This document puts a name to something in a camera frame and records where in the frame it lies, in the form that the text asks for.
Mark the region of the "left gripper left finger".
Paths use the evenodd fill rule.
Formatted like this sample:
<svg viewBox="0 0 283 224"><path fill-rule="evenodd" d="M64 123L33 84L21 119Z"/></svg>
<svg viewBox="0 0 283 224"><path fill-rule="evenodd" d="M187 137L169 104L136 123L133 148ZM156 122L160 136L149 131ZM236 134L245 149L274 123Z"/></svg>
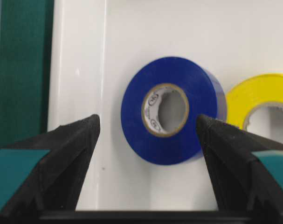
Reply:
<svg viewBox="0 0 283 224"><path fill-rule="evenodd" d="M0 224L74 211L99 134L94 114L0 148Z"/></svg>

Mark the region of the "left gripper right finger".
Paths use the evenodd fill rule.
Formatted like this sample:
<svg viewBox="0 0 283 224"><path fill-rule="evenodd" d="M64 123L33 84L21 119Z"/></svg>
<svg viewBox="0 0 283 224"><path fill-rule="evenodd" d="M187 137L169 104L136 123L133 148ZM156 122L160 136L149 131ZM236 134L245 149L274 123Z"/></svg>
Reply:
<svg viewBox="0 0 283 224"><path fill-rule="evenodd" d="M271 173L264 159L283 156L283 144L252 134L223 121L200 115L196 133L212 182L219 221L283 224L283 186L274 162Z"/></svg>

